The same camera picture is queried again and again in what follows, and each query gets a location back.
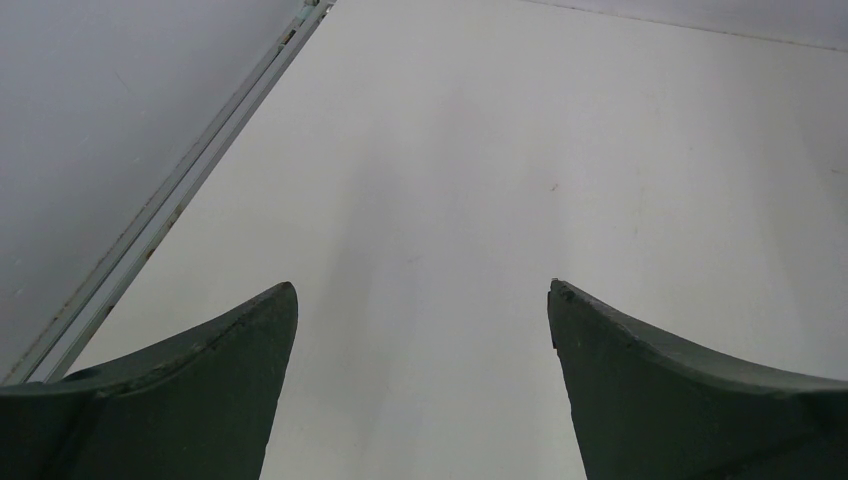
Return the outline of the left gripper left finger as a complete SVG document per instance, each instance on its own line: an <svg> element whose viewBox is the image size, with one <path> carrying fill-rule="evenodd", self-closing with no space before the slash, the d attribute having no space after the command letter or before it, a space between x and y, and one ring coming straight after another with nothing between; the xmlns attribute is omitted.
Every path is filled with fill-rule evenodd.
<svg viewBox="0 0 848 480"><path fill-rule="evenodd" d="M5 479L256 479L298 325L288 282L146 348L1 391Z"/></svg>

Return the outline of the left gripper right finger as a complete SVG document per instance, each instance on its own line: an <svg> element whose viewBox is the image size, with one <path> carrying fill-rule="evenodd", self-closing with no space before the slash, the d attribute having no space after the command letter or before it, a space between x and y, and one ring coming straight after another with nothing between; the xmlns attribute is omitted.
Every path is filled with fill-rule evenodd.
<svg viewBox="0 0 848 480"><path fill-rule="evenodd" d="M843 479L847 385L732 357L556 279L547 296L590 479Z"/></svg>

